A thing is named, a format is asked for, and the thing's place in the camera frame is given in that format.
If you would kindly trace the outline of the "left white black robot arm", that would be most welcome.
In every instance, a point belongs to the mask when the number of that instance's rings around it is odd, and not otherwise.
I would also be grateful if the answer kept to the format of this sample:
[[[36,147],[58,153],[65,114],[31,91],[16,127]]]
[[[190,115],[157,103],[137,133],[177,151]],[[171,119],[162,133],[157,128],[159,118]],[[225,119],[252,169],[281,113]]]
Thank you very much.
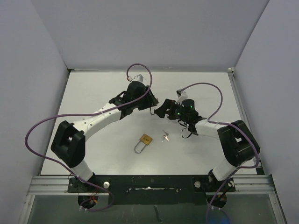
[[[95,180],[93,172],[85,162],[85,142],[107,125],[130,115],[134,109],[145,110],[158,104],[158,100],[149,86],[132,81],[127,90],[109,100],[96,116],[87,116],[81,120],[59,124],[51,144],[52,152],[80,178],[78,186],[85,192],[93,190]]]

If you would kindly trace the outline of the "silver key bunch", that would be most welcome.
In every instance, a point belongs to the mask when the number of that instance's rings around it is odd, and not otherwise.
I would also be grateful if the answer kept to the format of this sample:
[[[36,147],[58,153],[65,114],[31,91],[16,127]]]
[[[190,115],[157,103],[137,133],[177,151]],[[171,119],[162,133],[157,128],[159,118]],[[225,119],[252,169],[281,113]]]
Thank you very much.
[[[169,134],[165,130],[163,130],[162,142],[163,141],[169,142],[168,136],[169,136]]]

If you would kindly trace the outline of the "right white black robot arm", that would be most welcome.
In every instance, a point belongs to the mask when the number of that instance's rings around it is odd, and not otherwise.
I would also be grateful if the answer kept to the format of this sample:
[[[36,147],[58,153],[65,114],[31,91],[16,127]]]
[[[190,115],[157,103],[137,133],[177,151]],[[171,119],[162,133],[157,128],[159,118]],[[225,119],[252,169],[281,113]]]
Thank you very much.
[[[166,99],[154,113],[160,118],[177,120],[191,135],[212,137],[220,141],[224,159],[208,174],[209,188],[214,191],[220,190],[226,178],[260,153],[258,143],[244,121],[210,122],[195,110],[192,99],[185,99],[181,104]]]

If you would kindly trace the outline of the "large brass padlock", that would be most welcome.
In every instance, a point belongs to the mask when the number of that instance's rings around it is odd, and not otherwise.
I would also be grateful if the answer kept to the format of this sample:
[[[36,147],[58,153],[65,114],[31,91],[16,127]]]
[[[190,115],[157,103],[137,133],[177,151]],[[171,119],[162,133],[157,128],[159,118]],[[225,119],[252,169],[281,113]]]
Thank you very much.
[[[147,134],[143,134],[139,141],[137,142],[137,144],[134,146],[134,152],[136,154],[140,154],[143,152],[143,150],[152,142],[152,138],[147,135]]]

